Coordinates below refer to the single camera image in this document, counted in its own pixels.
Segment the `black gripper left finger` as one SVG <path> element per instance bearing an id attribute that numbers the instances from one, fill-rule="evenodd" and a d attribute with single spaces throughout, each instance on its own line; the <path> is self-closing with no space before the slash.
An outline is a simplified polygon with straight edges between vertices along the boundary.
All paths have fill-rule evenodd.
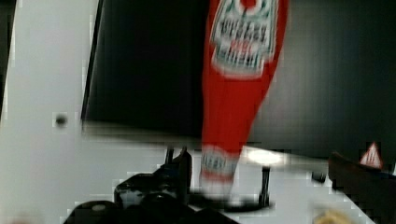
<path id="1" fill-rule="evenodd" d="M 191 154 L 183 148 L 175 157 L 166 151 L 155 172 L 133 175 L 118 184 L 114 200 L 90 201 L 74 208 L 64 224 L 237 224 L 222 213 L 188 206 Z"/>

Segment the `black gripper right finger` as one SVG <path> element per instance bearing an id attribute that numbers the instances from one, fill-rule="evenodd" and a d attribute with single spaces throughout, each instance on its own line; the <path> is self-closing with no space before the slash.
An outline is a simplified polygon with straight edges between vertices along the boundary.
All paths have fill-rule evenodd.
<path id="1" fill-rule="evenodd" d="M 328 160 L 332 188 L 343 192 L 375 224 L 396 223 L 395 176 L 334 152 Z"/>

